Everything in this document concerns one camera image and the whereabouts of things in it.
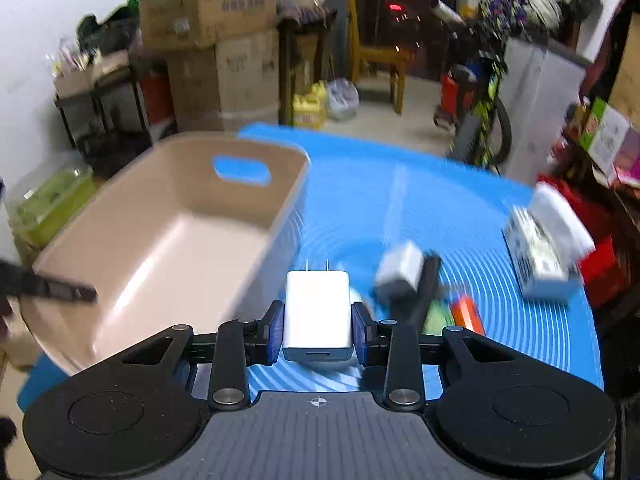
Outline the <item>beige plastic storage basket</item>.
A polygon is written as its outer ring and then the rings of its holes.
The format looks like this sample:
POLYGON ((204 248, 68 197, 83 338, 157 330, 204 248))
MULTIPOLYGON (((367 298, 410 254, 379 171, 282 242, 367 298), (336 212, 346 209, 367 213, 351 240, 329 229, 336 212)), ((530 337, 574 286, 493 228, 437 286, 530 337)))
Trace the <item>beige plastic storage basket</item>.
POLYGON ((260 318, 300 248, 308 155, 213 133, 157 144, 102 185, 39 255, 93 304, 25 298, 42 351, 76 374, 177 324, 260 318))

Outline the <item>green black bicycle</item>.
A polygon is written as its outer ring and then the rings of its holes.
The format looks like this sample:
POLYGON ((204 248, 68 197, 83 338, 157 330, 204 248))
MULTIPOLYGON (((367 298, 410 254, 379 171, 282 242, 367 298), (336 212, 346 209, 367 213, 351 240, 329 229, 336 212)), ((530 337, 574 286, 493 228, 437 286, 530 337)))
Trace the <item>green black bicycle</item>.
POLYGON ((454 130, 448 157, 455 162, 499 170, 509 157, 512 128, 509 115, 499 99, 500 84, 508 72, 504 59, 506 40, 498 32, 478 23, 446 26, 447 55, 445 70, 468 70, 477 78, 472 110, 460 122, 446 122, 439 116, 439 104, 433 116, 434 125, 454 130))

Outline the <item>orange purple toy knife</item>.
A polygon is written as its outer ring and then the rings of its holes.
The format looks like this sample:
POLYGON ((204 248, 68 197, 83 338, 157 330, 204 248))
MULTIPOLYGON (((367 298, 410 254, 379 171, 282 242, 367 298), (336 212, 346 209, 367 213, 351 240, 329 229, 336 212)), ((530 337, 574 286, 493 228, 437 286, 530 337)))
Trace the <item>orange purple toy knife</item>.
POLYGON ((454 324, 484 336, 485 330, 477 306, 469 295, 461 295, 450 304, 451 316, 454 324))

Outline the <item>beige tray on shelf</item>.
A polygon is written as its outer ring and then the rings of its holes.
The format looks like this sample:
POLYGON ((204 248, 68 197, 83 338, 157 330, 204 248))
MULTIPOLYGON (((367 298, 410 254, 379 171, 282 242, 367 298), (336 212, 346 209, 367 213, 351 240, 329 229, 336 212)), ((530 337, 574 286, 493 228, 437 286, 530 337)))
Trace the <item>beige tray on shelf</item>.
POLYGON ((55 94, 60 99, 78 96, 88 92, 107 76, 129 67, 129 52, 120 50, 99 58, 84 70, 63 68, 60 63, 54 66, 53 85, 55 94))

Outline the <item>green lidded plastic container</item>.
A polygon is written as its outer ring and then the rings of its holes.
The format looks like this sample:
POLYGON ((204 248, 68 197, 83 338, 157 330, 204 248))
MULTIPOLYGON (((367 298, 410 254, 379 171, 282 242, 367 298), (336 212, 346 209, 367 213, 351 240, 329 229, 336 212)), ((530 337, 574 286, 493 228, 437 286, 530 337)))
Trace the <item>green lidded plastic container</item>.
POLYGON ((96 192, 93 169, 84 162, 40 168, 26 182, 6 196, 8 223, 37 248, 45 248, 96 192))

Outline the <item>white plug adapter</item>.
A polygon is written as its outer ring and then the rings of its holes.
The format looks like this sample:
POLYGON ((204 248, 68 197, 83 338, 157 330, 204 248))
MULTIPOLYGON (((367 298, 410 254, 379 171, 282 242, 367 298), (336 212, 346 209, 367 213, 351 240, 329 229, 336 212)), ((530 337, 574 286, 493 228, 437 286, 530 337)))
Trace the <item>white plug adapter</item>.
POLYGON ((418 291, 425 257, 411 240, 387 248, 374 278, 374 294, 382 304, 418 291))

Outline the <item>green round tin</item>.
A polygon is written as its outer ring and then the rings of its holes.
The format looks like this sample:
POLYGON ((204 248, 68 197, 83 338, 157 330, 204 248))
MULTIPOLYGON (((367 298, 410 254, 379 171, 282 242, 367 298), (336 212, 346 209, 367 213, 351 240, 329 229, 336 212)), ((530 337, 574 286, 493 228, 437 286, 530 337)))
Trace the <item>green round tin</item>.
POLYGON ((454 322, 448 304, 442 300, 434 300, 428 307, 422 333, 440 336, 447 326, 454 326, 454 324, 456 322, 454 322))

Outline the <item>lower stacked cardboard box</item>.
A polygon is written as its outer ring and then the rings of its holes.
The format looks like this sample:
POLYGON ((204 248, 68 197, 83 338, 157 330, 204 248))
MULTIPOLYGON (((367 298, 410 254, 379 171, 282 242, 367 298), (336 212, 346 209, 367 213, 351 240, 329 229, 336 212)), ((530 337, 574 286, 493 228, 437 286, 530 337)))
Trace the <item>lower stacked cardboard box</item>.
POLYGON ((167 57, 181 131, 237 132, 279 121, 279 35, 265 29, 167 57))

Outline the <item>upper stacked cardboard box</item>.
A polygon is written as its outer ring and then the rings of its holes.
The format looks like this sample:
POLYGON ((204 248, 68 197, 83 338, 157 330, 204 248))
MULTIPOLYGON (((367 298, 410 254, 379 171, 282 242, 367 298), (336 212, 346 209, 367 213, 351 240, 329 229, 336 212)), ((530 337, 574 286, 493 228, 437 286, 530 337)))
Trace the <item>upper stacked cardboard box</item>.
POLYGON ((277 0, 140 0, 144 46, 205 49, 277 23, 277 0))

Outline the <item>wooden chair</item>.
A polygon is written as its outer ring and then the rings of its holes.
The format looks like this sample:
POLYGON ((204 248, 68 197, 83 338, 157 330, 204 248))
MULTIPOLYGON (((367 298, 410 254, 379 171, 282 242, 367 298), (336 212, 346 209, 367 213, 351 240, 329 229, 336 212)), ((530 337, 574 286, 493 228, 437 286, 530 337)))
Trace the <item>wooden chair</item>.
POLYGON ((396 47, 365 46, 359 36, 357 0, 346 1, 350 81, 356 84, 366 65, 386 65, 390 74, 390 100, 395 113, 401 115, 404 108, 406 75, 409 64, 413 60, 412 54, 396 47))

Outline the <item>white cabinet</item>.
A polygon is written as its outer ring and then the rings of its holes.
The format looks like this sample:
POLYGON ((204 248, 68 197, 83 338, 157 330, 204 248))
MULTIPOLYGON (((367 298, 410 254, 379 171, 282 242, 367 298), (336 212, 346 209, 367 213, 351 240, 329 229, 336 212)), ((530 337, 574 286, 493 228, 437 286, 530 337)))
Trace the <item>white cabinet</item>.
POLYGON ((589 61, 553 39, 511 38, 506 44, 508 72, 499 99, 509 115, 512 146, 500 174, 532 185, 565 124, 565 112, 579 100, 589 61))

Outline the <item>yellow detergent jug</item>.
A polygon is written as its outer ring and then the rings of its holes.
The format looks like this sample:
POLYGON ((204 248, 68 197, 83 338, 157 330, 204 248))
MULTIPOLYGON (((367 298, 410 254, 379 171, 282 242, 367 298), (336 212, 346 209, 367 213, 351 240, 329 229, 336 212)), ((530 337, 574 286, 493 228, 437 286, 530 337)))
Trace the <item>yellow detergent jug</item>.
POLYGON ((326 104, 328 94, 326 83, 318 81, 311 85, 310 90, 303 96, 294 94, 292 99, 293 124, 295 127, 319 130, 326 122, 326 104))

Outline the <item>tissue pack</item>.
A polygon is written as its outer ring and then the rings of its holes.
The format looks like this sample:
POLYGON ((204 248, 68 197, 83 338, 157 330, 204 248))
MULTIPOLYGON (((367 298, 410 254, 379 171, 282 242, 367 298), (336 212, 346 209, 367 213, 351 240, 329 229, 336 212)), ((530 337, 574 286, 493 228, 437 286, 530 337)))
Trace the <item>tissue pack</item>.
POLYGON ((546 182, 514 206, 503 238, 524 299, 566 304, 582 288, 579 263, 596 249, 566 198, 546 182))

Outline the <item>black remote-like mouse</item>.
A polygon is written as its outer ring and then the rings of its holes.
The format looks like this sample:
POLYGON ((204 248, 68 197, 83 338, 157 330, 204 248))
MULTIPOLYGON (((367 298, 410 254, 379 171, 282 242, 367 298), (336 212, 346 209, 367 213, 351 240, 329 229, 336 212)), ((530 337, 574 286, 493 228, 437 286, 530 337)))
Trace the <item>black remote-like mouse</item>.
POLYGON ((393 299, 388 308, 388 318, 399 324, 413 326, 419 334, 422 333, 428 307, 438 293, 441 266, 440 255, 434 252, 424 254, 418 289, 409 290, 393 299))

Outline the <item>white USB wall charger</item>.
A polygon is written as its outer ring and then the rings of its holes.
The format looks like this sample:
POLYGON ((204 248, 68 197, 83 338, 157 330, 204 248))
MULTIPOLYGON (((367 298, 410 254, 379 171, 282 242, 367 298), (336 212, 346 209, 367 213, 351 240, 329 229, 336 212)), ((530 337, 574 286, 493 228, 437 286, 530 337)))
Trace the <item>white USB wall charger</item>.
POLYGON ((295 270, 285 282, 282 351, 297 362, 343 362, 352 357, 352 303, 343 270, 295 270))

